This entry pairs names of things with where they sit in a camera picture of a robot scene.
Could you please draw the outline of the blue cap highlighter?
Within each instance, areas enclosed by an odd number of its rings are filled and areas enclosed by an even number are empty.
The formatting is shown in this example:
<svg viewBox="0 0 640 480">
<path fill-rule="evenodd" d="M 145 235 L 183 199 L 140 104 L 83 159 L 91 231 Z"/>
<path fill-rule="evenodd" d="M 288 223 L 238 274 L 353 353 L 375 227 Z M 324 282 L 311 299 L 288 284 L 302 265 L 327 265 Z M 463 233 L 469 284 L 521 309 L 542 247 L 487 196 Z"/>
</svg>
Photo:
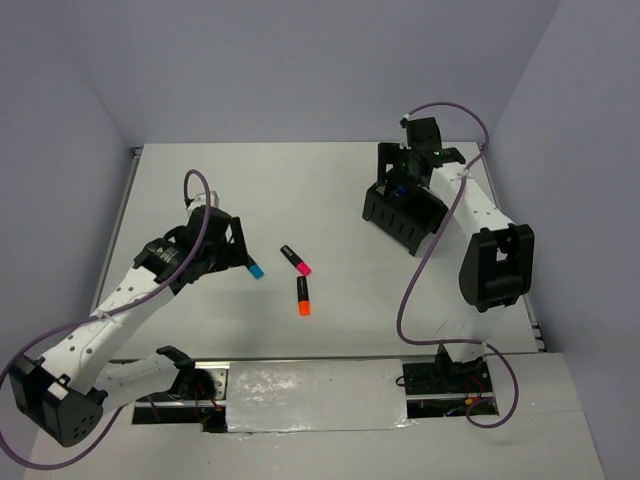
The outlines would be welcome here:
<svg viewBox="0 0 640 480">
<path fill-rule="evenodd" d="M 264 272 L 261 267 L 252 259 L 249 260 L 247 269 L 255 279 L 260 279 L 264 276 Z"/>
</svg>

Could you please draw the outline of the pink cap highlighter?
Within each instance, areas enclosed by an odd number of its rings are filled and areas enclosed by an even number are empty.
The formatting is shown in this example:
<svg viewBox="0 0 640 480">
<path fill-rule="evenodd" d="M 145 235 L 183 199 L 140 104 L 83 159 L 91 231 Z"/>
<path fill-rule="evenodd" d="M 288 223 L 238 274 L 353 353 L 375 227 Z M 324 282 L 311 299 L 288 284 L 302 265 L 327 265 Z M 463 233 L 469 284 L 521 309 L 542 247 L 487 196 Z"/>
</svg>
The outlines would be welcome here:
<svg viewBox="0 0 640 480">
<path fill-rule="evenodd" d="M 290 246 L 283 245 L 280 251 L 302 276 L 308 276 L 312 273 L 309 265 Z"/>
</svg>

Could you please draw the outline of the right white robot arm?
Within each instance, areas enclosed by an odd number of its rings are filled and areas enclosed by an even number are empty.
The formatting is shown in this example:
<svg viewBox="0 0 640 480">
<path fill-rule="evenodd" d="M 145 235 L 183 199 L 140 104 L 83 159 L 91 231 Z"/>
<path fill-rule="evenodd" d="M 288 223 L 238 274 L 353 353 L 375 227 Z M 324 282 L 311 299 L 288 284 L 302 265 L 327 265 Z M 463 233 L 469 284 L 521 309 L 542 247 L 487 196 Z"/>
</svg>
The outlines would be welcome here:
<svg viewBox="0 0 640 480">
<path fill-rule="evenodd" d="M 488 339 L 507 308 L 531 288 L 535 235 L 501 212 L 473 177 L 473 161 L 443 145 L 433 117 L 401 122 L 405 139 L 378 146 L 377 178 L 366 194 L 363 217 L 416 255 L 431 240 L 417 268 L 423 272 L 448 226 L 466 240 L 456 284 L 460 300 L 433 339 L 449 358 L 434 371 L 436 383 L 457 391 L 470 377 L 466 363 L 489 352 Z"/>
</svg>

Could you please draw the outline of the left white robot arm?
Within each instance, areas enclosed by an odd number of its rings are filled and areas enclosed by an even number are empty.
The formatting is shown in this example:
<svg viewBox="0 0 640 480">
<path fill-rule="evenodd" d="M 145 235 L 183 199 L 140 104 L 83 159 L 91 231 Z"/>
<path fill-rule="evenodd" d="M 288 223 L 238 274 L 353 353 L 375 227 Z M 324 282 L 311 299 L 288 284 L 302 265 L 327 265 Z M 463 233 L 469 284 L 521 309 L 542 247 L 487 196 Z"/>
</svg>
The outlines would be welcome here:
<svg viewBox="0 0 640 480">
<path fill-rule="evenodd" d="M 195 389 L 194 360 L 173 346 L 120 365 L 114 354 L 156 311 L 200 277 L 244 267 L 241 220 L 218 208 L 193 209 L 184 226 L 147 243 L 91 320 L 36 359 L 9 367 L 18 409 L 63 447 L 83 441 L 101 417 L 145 395 L 182 399 Z"/>
</svg>

